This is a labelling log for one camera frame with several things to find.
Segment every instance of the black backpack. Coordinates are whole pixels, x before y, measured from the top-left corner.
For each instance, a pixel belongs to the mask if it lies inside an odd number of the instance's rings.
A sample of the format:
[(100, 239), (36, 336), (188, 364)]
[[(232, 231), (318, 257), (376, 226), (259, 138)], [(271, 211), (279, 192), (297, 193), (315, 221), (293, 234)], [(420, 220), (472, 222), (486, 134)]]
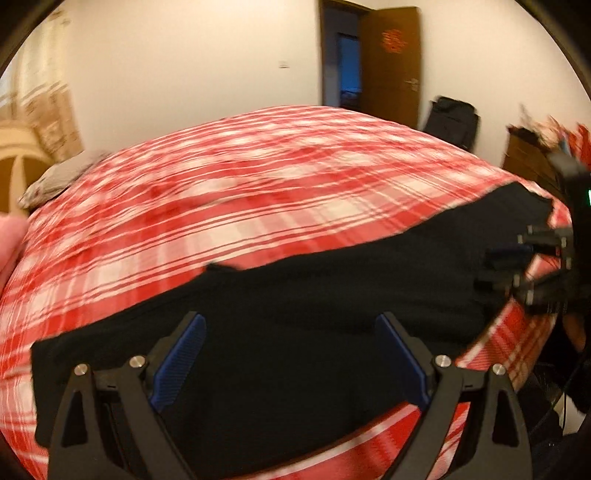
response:
[(448, 97), (438, 97), (432, 103), (423, 131), (471, 152), (480, 124), (476, 109), (469, 103)]

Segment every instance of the door handle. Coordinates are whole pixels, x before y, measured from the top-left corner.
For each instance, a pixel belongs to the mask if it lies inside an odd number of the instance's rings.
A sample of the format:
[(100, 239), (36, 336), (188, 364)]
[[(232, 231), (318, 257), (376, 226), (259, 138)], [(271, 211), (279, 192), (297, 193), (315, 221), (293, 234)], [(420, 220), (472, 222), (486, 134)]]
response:
[(404, 83), (409, 83), (413, 92), (418, 92), (418, 79), (404, 80)]

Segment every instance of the red and white checkered bedsheet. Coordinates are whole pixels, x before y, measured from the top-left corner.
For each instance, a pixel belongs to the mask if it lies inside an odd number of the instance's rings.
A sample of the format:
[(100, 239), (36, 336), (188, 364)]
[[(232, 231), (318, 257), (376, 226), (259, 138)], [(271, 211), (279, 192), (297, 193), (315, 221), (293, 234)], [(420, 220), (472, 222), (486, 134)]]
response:
[[(251, 268), (376, 240), (514, 180), (426, 134), (328, 107), (264, 109), (123, 150), (31, 217), (0, 299), (0, 430), (46, 478), (29, 356), (38, 339), (176, 287), (212, 261)], [(550, 223), (569, 221), (554, 202)], [(531, 272), (549, 268), (538, 258)], [(553, 322), (526, 319), (511, 303), (458, 363), (501, 362), (520, 386)], [(335, 447), (249, 478), (374, 480), (417, 418), (400, 406)], [(449, 465), (465, 418), (461, 407), (433, 477)]]

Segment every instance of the wooden door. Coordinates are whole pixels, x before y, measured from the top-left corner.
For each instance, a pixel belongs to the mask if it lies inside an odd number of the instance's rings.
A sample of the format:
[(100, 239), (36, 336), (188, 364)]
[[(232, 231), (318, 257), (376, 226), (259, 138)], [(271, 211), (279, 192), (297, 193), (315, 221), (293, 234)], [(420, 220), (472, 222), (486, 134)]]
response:
[(361, 111), (416, 128), (421, 94), (421, 28), (417, 7), (365, 14), (361, 41)]

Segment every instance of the red sticker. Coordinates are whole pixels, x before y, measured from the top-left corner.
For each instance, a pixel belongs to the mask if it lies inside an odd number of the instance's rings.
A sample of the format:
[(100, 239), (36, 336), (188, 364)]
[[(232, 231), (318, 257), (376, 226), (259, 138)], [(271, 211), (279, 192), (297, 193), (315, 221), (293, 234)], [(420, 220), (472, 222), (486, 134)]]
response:
[(402, 31), (395, 28), (382, 33), (382, 45), (388, 53), (402, 53), (408, 42), (402, 39)]

